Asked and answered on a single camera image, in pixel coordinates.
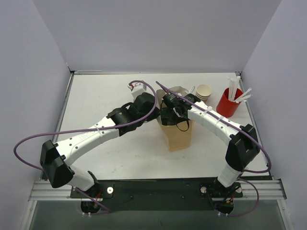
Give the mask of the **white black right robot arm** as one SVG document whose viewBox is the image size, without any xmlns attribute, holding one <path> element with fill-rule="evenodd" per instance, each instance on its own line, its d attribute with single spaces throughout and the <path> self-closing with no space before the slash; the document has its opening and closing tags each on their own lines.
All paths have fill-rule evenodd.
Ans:
<svg viewBox="0 0 307 230">
<path fill-rule="evenodd" d="M 251 140 L 257 139 L 255 128 L 252 125 L 242 126 L 226 119 L 191 93 L 184 97 L 167 93 L 162 97 L 162 102 L 177 118 L 200 124 L 227 145 L 226 165 L 217 177 L 217 181 L 223 187 L 232 186 L 249 163 L 259 154 L 260 148 Z"/>
</svg>

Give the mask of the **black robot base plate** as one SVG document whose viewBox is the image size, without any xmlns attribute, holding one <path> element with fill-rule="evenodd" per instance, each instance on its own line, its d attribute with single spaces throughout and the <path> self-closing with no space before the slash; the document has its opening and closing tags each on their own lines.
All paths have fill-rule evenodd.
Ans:
<svg viewBox="0 0 307 230">
<path fill-rule="evenodd" d="M 111 211 L 212 210 L 215 202 L 242 198 L 239 182 L 225 188 L 215 177 L 100 180 L 93 198 Z"/>
</svg>

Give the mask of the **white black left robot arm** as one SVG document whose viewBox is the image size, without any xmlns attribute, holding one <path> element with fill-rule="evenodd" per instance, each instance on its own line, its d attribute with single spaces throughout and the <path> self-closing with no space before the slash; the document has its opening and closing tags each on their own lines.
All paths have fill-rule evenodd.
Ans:
<svg viewBox="0 0 307 230">
<path fill-rule="evenodd" d="M 73 164 L 97 146 L 132 132 L 159 116 L 156 94 L 148 93 L 148 87 L 143 81 L 133 81 L 128 86 L 133 102 L 113 109 L 86 132 L 56 143 L 48 140 L 42 145 L 40 164 L 53 188 L 68 184 L 81 189 L 87 197 L 98 193 L 98 180 L 94 174 Z"/>
</svg>

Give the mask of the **brown paper takeout bag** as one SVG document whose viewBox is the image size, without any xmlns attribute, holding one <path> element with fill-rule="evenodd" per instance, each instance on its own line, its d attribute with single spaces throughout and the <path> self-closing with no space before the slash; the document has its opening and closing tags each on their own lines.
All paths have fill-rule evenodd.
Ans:
<svg viewBox="0 0 307 230">
<path fill-rule="evenodd" d="M 162 97 L 165 95 L 165 91 L 157 90 L 156 94 L 158 98 L 157 107 L 159 109 L 161 107 L 165 107 L 164 104 L 161 105 Z M 164 126 L 161 123 L 161 117 L 159 115 L 157 118 L 157 122 L 162 130 L 169 151 L 181 150 L 190 147 L 193 130 L 192 121 L 184 121 L 175 126 Z"/>
</svg>

